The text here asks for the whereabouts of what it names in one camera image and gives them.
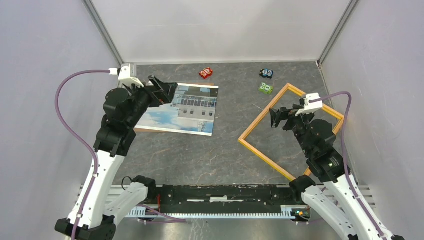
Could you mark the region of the wooden picture frame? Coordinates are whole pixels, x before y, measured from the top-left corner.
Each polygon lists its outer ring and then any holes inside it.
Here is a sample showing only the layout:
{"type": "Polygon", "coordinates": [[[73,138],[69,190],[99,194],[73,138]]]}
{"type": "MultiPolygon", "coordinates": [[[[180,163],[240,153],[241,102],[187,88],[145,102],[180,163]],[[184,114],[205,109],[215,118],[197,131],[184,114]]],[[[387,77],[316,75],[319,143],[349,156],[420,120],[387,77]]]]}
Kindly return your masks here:
{"type": "MultiPolygon", "coordinates": [[[[269,113],[269,109],[272,108],[283,97],[283,95],[287,91],[293,92],[294,94],[298,96],[302,96],[306,94],[304,91],[300,90],[294,85],[287,83],[278,92],[278,94],[271,100],[271,102],[262,110],[262,112],[255,118],[255,120],[250,124],[250,126],[241,134],[241,136],[238,138],[238,142],[291,182],[296,178],[295,176],[290,174],[287,170],[279,166],[277,163],[275,163],[273,160],[271,160],[269,157],[267,157],[265,154],[260,152],[253,145],[251,145],[250,143],[246,141],[246,138],[248,137],[248,135],[256,128],[256,126],[261,122],[261,120],[269,113]]],[[[333,108],[329,107],[326,104],[323,104],[322,110],[338,120],[337,124],[332,130],[334,134],[338,134],[341,131],[345,116],[342,113],[339,113],[338,111],[334,110],[333,108]]]]}

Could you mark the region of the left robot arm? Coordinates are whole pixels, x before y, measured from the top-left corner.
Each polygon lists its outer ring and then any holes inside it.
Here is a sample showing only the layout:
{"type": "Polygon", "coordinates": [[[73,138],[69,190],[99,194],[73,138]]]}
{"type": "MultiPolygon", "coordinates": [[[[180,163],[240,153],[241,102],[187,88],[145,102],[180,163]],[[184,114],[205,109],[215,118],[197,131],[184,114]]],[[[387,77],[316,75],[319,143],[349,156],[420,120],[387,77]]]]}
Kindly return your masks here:
{"type": "Polygon", "coordinates": [[[147,85],[127,83],[106,94],[101,127],[94,145],[88,148],[92,163],[81,195],[69,215],[56,222],[56,232],[73,240],[111,240],[137,204],[156,200],[154,180],[137,176],[122,194],[107,203],[113,180],[136,137],[137,123],[147,109],[170,104],[179,86],[155,76],[148,81],[147,85]]]}

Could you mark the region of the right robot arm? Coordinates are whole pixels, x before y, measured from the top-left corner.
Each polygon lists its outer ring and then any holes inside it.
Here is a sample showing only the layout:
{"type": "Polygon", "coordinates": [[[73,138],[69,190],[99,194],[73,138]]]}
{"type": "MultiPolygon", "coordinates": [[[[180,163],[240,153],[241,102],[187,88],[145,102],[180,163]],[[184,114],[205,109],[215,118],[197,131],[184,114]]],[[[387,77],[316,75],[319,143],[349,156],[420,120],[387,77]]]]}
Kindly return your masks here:
{"type": "Polygon", "coordinates": [[[297,109],[270,109],[271,127],[284,121],[283,130],[292,131],[312,174],[334,196],[331,201],[307,175],[291,181],[289,199],[315,210],[343,240],[402,240],[378,219],[359,190],[343,157],[333,147],[336,135],[332,124],[316,119],[314,113],[297,114],[297,109]]]}

